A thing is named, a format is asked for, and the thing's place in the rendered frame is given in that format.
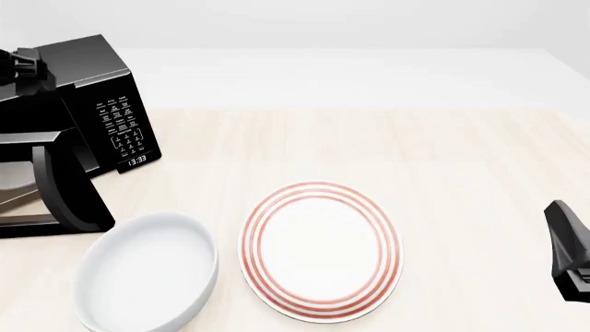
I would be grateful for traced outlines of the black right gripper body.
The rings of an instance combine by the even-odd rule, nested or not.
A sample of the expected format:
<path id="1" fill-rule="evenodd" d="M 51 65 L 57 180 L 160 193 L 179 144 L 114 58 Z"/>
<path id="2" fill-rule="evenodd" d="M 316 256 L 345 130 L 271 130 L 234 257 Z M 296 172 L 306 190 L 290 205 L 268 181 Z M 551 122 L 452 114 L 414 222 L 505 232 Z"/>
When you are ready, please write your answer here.
<path id="1" fill-rule="evenodd" d="M 554 279 L 566 302 L 590 302 L 590 267 L 564 270 Z"/>

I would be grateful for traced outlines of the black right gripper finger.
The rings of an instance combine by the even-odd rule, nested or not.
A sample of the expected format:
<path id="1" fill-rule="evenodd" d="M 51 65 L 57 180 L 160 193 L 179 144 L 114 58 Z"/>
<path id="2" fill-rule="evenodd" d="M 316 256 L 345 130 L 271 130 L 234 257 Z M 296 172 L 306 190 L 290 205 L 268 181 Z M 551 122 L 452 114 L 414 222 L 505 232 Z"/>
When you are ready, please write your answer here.
<path id="1" fill-rule="evenodd" d="M 564 201 L 555 200 L 544 210 L 552 248 L 551 276 L 566 270 L 590 268 L 590 229 Z"/>

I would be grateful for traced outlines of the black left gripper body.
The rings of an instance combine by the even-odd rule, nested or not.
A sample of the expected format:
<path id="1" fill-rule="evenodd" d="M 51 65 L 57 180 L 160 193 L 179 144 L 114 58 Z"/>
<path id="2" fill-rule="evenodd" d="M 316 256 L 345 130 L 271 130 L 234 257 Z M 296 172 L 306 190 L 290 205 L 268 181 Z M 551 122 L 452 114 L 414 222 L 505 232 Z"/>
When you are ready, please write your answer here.
<path id="1" fill-rule="evenodd" d="M 11 79 L 46 79 L 47 65 L 37 49 L 18 48 L 8 53 L 8 76 Z"/>

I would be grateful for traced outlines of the black microwave oven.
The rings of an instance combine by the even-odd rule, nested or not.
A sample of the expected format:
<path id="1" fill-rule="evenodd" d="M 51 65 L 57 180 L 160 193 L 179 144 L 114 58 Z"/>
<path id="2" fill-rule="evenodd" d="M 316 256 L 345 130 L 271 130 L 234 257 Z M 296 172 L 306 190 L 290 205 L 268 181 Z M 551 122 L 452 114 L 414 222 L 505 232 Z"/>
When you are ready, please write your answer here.
<path id="1" fill-rule="evenodd" d="M 17 49 L 36 77 L 0 82 L 0 134 L 74 131 L 90 177 L 125 173 L 161 157 L 134 77 L 102 35 Z"/>

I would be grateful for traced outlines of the black microwave door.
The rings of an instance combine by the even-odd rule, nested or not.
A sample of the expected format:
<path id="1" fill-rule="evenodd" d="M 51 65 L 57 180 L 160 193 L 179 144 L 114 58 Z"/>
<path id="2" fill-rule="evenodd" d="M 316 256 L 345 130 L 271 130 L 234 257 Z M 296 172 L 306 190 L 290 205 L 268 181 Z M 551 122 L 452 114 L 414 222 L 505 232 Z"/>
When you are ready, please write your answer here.
<path id="1" fill-rule="evenodd" d="M 72 212 L 84 222 L 100 226 L 100 231 L 86 233 L 108 231 L 115 225 L 115 220 L 75 156 L 70 138 L 72 132 L 72 129 L 66 129 L 62 132 L 1 134 L 0 162 L 32 163 L 31 149 L 46 146 L 52 156 L 59 189 Z M 0 239 L 63 234 L 83 233 L 67 231 L 50 212 L 46 215 L 0 217 Z"/>

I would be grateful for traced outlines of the white round bowl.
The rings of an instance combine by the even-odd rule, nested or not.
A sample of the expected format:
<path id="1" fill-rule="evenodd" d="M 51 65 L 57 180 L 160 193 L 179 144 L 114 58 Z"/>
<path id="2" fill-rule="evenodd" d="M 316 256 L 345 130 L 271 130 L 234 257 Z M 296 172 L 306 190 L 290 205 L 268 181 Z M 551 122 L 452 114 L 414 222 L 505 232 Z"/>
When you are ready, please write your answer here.
<path id="1" fill-rule="evenodd" d="M 207 226 L 160 211 L 106 231 L 84 254 L 72 304 L 89 332 L 180 332 L 218 280 L 218 247 Z"/>

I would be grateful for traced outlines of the white plate with red rings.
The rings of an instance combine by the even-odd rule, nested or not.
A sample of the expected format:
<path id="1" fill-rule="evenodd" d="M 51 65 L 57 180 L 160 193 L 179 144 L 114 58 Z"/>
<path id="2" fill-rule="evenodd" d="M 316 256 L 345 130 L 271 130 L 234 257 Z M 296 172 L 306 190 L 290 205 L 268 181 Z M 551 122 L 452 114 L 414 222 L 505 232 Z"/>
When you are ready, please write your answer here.
<path id="1" fill-rule="evenodd" d="M 372 312 L 403 270 L 403 243 L 368 196 L 331 182 L 299 182 L 263 198 L 242 224 L 246 283 L 277 312 L 332 324 Z"/>

